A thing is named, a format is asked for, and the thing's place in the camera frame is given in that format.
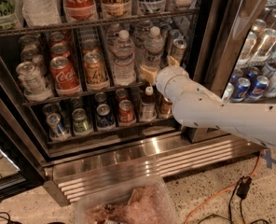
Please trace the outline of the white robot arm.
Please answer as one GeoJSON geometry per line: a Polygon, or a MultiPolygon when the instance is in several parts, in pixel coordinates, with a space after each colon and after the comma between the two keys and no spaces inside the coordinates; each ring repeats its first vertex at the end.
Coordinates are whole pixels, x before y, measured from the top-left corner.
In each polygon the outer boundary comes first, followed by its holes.
{"type": "Polygon", "coordinates": [[[191,128],[217,128],[276,150],[276,104],[226,103],[193,81],[181,66],[140,68],[141,76],[172,102],[177,122],[191,128]]]}

